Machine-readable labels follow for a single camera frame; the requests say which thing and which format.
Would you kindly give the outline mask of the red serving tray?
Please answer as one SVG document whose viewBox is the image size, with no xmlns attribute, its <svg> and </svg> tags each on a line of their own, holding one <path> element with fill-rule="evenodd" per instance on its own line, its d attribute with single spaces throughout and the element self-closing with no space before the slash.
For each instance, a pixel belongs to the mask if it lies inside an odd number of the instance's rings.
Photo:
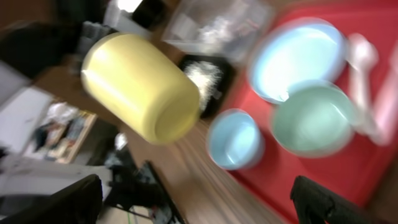
<svg viewBox="0 0 398 224">
<path fill-rule="evenodd" d="M 397 42 L 397 2 L 298 2 L 282 11 L 275 26 L 303 17 L 324 19 L 346 35 L 358 32 L 375 45 L 379 62 L 371 73 L 371 92 L 376 95 L 387 76 L 389 59 Z M 238 77 L 237 83 L 229 107 L 247 112 L 266 139 L 264 157 L 256 166 L 231 172 L 240 185 L 288 223 L 298 221 L 290 191 L 299 175 L 318 182 L 356 205 L 363 206 L 368 202 L 397 154 L 396 141 L 381 147 L 365 136 L 355 135 L 348 145 L 330 157 L 297 157 L 272 137 L 269 127 L 272 105 L 255 94 L 245 73 Z"/>
</svg>

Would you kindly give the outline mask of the white plastic fork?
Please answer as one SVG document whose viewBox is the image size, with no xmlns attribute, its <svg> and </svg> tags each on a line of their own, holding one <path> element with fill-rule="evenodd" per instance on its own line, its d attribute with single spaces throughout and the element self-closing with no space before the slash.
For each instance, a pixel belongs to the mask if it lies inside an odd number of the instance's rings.
<svg viewBox="0 0 398 224">
<path fill-rule="evenodd" d="M 374 106 L 374 142 L 386 146 L 393 140 L 397 130 L 397 42 L 390 57 L 389 71 Z"/>
</svg>

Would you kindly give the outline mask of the mint green bowl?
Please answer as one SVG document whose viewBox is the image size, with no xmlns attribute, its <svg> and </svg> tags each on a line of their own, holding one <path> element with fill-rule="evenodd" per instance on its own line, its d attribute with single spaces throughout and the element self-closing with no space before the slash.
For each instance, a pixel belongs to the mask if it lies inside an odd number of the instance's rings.
<svg viewBox="0 0 398 224">
<path fill-rule="evenodd" d="M 342 150 L 354 136 L 356 108 L 342 89 L 330 82 L 296 87 L 272 115 L 275 140 L 289 153 L 321 158 Z"/>
</svg>

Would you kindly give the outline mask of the yellow plastic cup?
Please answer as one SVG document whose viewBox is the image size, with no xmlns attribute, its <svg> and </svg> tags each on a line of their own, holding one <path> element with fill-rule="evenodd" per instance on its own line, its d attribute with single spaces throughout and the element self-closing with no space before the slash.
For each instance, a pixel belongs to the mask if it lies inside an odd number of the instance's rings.
<svg viewBox="0 0 398 224">
<path fill-rule="evenodd" d="M 173 61 L 136 34 L 113 33 L 89 49 L 85 90 L 151 144 L 183 137 L 200 116 L 198 87 Z"/>
</svg>

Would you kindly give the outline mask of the black food waste tray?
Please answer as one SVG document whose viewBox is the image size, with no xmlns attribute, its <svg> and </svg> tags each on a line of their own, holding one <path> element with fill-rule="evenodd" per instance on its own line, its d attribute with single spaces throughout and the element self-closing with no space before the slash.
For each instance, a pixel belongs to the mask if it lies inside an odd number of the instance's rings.
<svg viewBox="0 0 398 224">
<path fill-rule="evenodd" d="M 200 118 L 212 117 L 220 109 L 236 69 L 223 57 L 189 54 L 178 67 L 199 89 Z"/>
</svg>

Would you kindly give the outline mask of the light blue plate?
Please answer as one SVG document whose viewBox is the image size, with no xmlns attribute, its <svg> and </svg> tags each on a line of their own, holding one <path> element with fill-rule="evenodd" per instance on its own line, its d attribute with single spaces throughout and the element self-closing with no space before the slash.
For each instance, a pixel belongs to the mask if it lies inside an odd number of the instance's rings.
<svg viewBox="0 0 398 224">
<path fill-rule="evenodd" d="M 329 22 L 304 17 L 270 32 L 255 47 L 248 82 L 262 99 L 281 104 L 296 90 L 338 79 L 345 66 L 346 38 Z"/>
</svg>

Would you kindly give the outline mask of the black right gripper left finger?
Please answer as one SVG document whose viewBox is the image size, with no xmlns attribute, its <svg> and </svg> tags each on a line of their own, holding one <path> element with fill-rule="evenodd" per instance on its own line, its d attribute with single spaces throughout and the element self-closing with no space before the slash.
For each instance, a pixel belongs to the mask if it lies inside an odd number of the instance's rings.
<svg viewBox="0 0 398 224">
<path fill-rule="evenodd" d="M 91 174 L 38 205 L 3 218 L 1 224 L 95 224 L 103 204 L 99 176 Z"/>
</svg>

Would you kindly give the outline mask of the light blue bowl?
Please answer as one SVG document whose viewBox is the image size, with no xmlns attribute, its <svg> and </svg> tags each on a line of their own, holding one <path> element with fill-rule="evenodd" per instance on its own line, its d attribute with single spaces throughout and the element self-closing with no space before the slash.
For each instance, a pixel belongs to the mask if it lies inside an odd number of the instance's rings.
<svg viewBox="0 0 398 224">
<path fill-rule="evenodd" d="M 254 167 L 265 152 L 265 139 L 255 120 L 233 108 L 220 113 L 211 123 L 206 139 L 211 160 L 224 170 Z"/>
</svg>

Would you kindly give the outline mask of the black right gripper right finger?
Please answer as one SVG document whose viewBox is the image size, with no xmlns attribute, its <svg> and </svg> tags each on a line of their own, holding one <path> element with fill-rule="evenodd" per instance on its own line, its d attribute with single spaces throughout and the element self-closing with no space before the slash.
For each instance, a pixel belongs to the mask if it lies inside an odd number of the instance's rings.
<svg viewBox="0 0 398 224">
<path fill-rule="evenodd" d="M 299 223 L 387 223 L 306 176 L 298 175 L 290 191 Z"/>
</svg>

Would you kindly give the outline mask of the clear plastic waste bin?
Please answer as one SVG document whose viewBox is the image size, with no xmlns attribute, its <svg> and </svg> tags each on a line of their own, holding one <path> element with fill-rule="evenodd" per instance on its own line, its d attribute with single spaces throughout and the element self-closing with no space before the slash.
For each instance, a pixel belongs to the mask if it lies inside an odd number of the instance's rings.
<svg viewBox="0 0 398 224">
<path fill-rule="evenodd" d="M 162 40 L 186 54 L 241 63 L 274 15 L 274 8 L 259 0 L 180 1 Z"/>
</svg>

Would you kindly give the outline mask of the white plastic spoon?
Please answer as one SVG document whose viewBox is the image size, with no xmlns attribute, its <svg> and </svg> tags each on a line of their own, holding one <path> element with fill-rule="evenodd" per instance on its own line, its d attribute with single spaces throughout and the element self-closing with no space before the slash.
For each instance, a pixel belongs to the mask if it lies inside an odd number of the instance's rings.
<svg viewBox="0 0 398 224">
<path fill-rule="evenodd" d="M 356 130 L 380 144 L 378 130 L 371 106 L 370 73 L 379 57 L 375 46 L 359 33 L 348 37 L 349 94 L 356 110 Z"/>
</svg>

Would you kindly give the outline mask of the food scraps rice and nuts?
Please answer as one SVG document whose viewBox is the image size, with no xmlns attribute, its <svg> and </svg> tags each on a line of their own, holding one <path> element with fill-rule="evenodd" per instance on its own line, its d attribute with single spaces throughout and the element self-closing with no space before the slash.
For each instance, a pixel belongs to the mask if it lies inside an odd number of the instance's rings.
<svg viewBox="0 0 398 224">
<path fill-rule="evenodd" d="M 223 72 L 211 62 L 194 60 L 187 63 L 183 72 L 198 87 L 200 92 L 199 107 L 201 112 L 204 112 L 217 84 L 222 79 Z"/>
</svg>

